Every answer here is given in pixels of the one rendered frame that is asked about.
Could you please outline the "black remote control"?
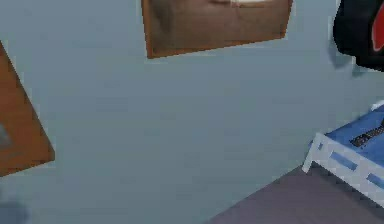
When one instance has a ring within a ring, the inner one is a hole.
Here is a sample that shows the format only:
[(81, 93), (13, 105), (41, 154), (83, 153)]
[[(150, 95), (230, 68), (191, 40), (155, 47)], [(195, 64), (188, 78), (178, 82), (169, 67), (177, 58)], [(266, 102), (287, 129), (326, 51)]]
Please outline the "black remote control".
[(374, 128), (370, 131), (367, 131), (355, 138), (353, 138), (350, 143), (354, 145), (355, 147), (362, 147), (365, 145), (370, 139), (379, 136), (384, 133), (384, 126), (380, 126), (377, 128)]

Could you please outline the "white bed with blue mattress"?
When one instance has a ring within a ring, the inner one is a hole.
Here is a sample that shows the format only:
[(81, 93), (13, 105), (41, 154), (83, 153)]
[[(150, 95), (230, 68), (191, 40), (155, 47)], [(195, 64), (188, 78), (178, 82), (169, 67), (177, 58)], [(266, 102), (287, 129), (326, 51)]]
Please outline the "white bed with blue mattress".
[(362, 147), (350, 143), (353, 138), (380, 126), (384, 126), (384, 100), (342, 127), (317, 133), (302, 170), (307, 173), (316, 163), (384, 208), (384, 133)]

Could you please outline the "black and red round object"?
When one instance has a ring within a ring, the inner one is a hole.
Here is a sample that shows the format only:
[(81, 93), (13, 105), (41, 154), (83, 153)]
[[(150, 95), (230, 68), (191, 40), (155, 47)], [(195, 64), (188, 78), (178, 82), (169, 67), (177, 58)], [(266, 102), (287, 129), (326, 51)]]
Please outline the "black and red round object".
[(384, 72), (384, 0), (340, 0), (333, 39), (357, 65)]

